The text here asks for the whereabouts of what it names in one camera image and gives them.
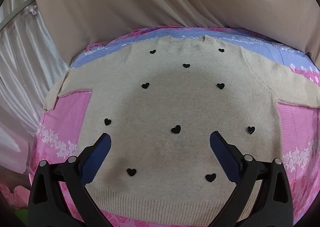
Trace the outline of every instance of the sweater neckline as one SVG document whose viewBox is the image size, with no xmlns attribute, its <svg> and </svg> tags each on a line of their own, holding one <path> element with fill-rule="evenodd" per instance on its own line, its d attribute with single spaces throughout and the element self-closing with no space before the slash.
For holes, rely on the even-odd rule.
<svg viewBox="0 0 320 227">
<path fill-rule="evenodd" d="M 188 42 L 186 44 L 189 46 L 191 43 L 198 43 L 194 45 L 193 47 L 184 47 L 182 46 L 175 46 L 175 42 L 179 41 L 185 41 Z M 208 35 L 204 35 L 203 37 L 195 38 L 195 39 L 190 39 L 190 38 L 182 38 L 182 39 L 177 39 L 173 38 L 171 36 L 165 36 L 160 39 L 160 44 L 164 49 L 166 49 L 168 52 L 173 53 L 173 54 L 193 54 L 200 52 L 206 48 L 208 48 L 211 44 L 213 43 L 213 39 L 209 37 Z"/>
</svg>

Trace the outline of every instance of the bed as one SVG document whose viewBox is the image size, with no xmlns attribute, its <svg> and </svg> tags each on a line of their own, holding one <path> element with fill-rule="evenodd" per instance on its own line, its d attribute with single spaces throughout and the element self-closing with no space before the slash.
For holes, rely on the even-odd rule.
<svg viewBox="0 0 320 227">
<path fill-rule="evenodd" d="M 301 74 L 320 86 L 320 72 L 305 53 L 261 34 L 232 28 L 163 26 L 139 29 L 117 38 L 107 45 L 100 43 L 88 45 L 86 50 L 72 63 L 70 69 L 81 67 L 137 41 L 167 35 L 174 38 L 197 38 L 204 34 L 257 52 L 270 60 L 290 67 L 292 72 Z M 90 91 L 72 93 L 59 98 L 52 111 L 43 113 L 31 153 L 31 181 L 41 160 L 45 159 L 49 163 L 60 163 L 75 154 L 90 97 Z M 317 127 L 319 110 L 284 104 L 278 104 L 278 109 L 281 117 L 283 139 L 282 160 L 291 187 L 294 223 L 296 223 L 308 210 L 320 190 L 318 177 L 320 144 Z M 65 183 L 61 184 L 61 188 L 72 215 L 81 219 Z M 120 226 L 124 223 L 126 226 L 138 226 L 136 220 L 105 211 L 103 213 L 114 226 Z"/>
</svg>

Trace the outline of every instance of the green fabric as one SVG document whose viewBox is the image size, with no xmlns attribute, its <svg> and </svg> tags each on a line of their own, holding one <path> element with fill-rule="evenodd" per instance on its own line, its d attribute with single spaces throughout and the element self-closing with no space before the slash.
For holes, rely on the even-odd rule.
<svg viewBox="0 0 320 227">
<path fill-rule="evenodd" d="M 28 209 L 22 208 L 14 210 L 14 213 L 26 226 L 28 226 Z"/>
</svg>

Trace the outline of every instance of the metal screw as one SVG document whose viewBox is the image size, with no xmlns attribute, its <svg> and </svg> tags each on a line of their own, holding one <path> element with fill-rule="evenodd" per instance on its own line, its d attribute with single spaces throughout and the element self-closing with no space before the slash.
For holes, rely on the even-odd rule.
<svg viewBox="0 0 320 227">
<path fill-rule="evenodd" d="M 77 157 L 75 157 L 75 156 L 68 158 L 69 163 L 74 163 L 76 160 L 77 160 Z"/>
<path fill-rule="evenodd" d="M 244 159 L 246 161 L 252 161 L 253 160 L 253 157 L 251 155 L 244 155 Z"/>
<path fill-rule="evenodd" d="M 42 160 L 42 161 L 40 161 L 39 166 L 45 166 L 46 164 L 47 164 L 47 161 Z"/>
<path fill-rule="evenodd" d="M 276 158 L 276 159 L 275 159 L 275 163 L 278 164 L 278 165 L 281 165 L 281 164 L 282 164 L 282 161 L 281 161 L 281 159 Z"/>
</svg>

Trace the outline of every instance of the ribbed collar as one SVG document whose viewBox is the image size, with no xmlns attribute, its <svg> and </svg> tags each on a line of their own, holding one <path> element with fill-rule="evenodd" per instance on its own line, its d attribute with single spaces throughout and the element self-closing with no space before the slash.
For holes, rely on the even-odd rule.
<svg viewBox="0 0 320 227">
<path fill-rule="evenodd" d="M 193 54 L 201 52 L 208 48 L 212 44 L 213 40 L 211 37 L 204 35 L 200 38 L 189 39 L 176 39 L 171 36 L 165 36 L 160 38 L 160 45 L 170 53 L 176 54 Z"/>
</svg>

